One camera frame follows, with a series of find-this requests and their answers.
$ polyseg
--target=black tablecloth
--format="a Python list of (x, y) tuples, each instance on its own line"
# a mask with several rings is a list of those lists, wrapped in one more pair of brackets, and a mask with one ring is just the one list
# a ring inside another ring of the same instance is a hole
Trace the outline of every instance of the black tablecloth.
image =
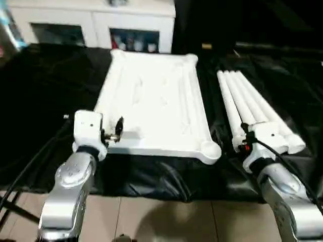
[[(93, 109), (111, 63), (110, 51), (31, 45), (0, 70), (2, 159), (6, 189), (30, 158), (65, 122), (64, 114)], [(222, 199), (261, 202), (255, 179), (233, 151), (217, 70), (241, 70), (307, 148), (285, 155), (323, 195), (323, 67), (319, 61), (249, 55), (200, 57), (197, 73), (212, 138), (222, 157), (214, 165), (197, 159), (109, 155), (98, 165), (92, 193), (161, 200)], [(71, 154), (72, 126), (30, 169), (17, 189), (47, 193), (56, 169)]]

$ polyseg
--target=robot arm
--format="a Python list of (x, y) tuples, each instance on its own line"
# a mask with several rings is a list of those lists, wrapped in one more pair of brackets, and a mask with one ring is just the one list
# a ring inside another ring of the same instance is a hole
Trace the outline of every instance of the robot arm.
[(122, 117), (116, 133), (105, 135), (101, 113), (85, 110), (75, 113), (74, 153), (56, 171), (54, 188), (40, 217), (39, 241), (78, 241), (96, 163), (104, 160), (108, 141), (119, 141), (122, 130)]
[[(40, 217), (39, 241), (78, 241), (96, 163), (105, 158), (108, 141), (120, 140), (122, 130), (123, 118), (119, 119), (115, 134), (105, 135), (102, 114), (84, 110), (75, 113), (74, 153), (56, 171), (55, 186)], [(304, 184), (275, 162), (272, 151), (248, 138), (252, 134), (278, 153), (286, 152), (288, 145), (275, 124), (255, 124), (245, 127), (245, 133), (247, 139), (241, 148), (248, 150), (248, 156), (243, 167), (257, 176), (262, 195), (274, 212), (282, 241), (323, 241), (323, 216), (309, 199)]]
[(252, 145), (252, 151), (243, 166), (257, 177), (262, 196), (274, 212), (282, 241), (323, 241), (322, 209), (308, 197), (305, 185), (281, 163), (275, 162), (273, 152), (259, 143), (248, 142), (256, 138), (277, 153), (283, 153), (288, 148), (284, 138), (270, 123), (255, 124), (244, 130), (247, 134), (244, 145)]

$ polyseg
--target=glass door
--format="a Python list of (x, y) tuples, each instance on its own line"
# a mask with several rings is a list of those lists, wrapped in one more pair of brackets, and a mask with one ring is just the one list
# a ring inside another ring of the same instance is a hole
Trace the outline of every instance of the glass door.
[(11, 8), (26, 43), (97, 47), (91, 12)]

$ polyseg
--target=black cable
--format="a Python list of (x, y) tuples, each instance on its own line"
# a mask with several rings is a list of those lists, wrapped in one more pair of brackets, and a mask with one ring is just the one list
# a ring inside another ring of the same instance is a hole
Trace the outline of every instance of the black cable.
[(273, 152), (282, 162), (283, 165), (286, 166), (286, 168), (295, 176), (297, 176), (297, 178), (301, 181), (301, 183), (304, 184), (307, 194), (308, 196), (310, 196), (310, 199), (312, 200), (312, 203), (315, 204), (317, 206), (317, 208), (319, 209), (319, 211), (321, 212), (322, 216), (323, 216), (323, 208), (320, 205), (320, 202), (318, 200), (318, 198), (316, 197), (315, 193), (313, 192), (313, 190), (311, 189), (311, 187), (307, 184), (307, 182), (302, 178), (302, 176), (299, 174), (299, 172), (285, 159), (281, 156), (280, 153), (278, 153), (276, 150), (274, 150), (272, 147), (270, 147), (269, 145), (267, 145), (266, 143), (258, 140), (256, 137), (252, 138), (252, 142), (253, 143), (259, 143), (261, 144), (263, 147), (269, 149), (271, 152)]
[(0, 202), (0, 212), (2, 208), (5, 205), (5, 201), (8, 200), (8, 197), (12, 193), (12, 191), (15, 189), (16, 184), (19, 182), (19, 180), (23, 177), (23, 175), (27, 172), (27, 170), (33, 165), (33, 163), (37, 160), (37, 158), (41, 155), (41, 153), (54, 141), (56, 140), (61, 133), (69, 126), (70, 121), (67, 120), (63, 126), (56, 132), (56, 134), (51, 137), (46, 144), (44, 144), (41, 149), (33, 156), (33, 158), (28, 162), (28, 164), (25, 166), (25, 168), (19, 173), (19, 175), (16, 177), (16, 179), (10, 184), (9, 188), (7, 189), (5, 195), (3, 196), (1, 202)]

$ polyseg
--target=white pipe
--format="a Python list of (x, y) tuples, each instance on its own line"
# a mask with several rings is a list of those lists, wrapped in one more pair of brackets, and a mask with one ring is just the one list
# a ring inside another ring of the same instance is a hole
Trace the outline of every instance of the white pipe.
[(241, 126), (241, 119), (237, 110), (236, 105), (234, 104), (234, 100), (232, 98), (232, 95), (230, 93), (230, 89), (227, 85), (227, 82), (225, 80), (225, 76), (222, 71), (218, 71), (217, 73), (220, 89), (222, 93), (222, 98), (224, 101), (224, 105), (226, 108), (227, 116), (229, 119), (229, 124), (232, 132), (232, 136), (242, 136), (244, 135), (244, 132), (242, 130)]
[(235, 85), (238, 87), (238, 90), (240, 90), (242, 97), (246, 101), (256, 122), (257, 123), (268, 122), (268, 118), (262, 112), (262, 110), (258, 106), (257, 102), (253, 99), (252, 95), (250, 95), (248, 90), (245, 88), (245, 86), (239, 80), (239, 77), (237, 76), (236, 72), (231, 71), (230, 75), (232, 76), (232, 79), (233, 79)]
[(267, 103), (263, 96), (253, 87), (253, 85), (247, 80), (247, 78), (240, 72), (236, 72), (237, 77), (252, 95), (254, 100), (258, 103), (263, 113), (270, 121), (276, 122), (279, 125), (280, 134), (284, 136), (285, 140), (289, 144), (288, 153), (294, 154), (305, 148), (304, 141), (285, 124), (285, 122), (279, 117), (275, 110)]
[(228, 71), (224, 71), (224, 76), (226, 78), (228, 87), (230, 89), (231, 95), (233, 97), (234, 103), (236, 104), (239, 114), (241, 116), (241, 119), (244, 123), (253, 125), (256, 123), (256, 120), (254, 119), (250, 109), (248, 108), (248, 105), (246, 104), (245, 100), (243, 99), (241, 93), (239, 92), (239, 89), (236, 87), (232, 76), (229, 74)]

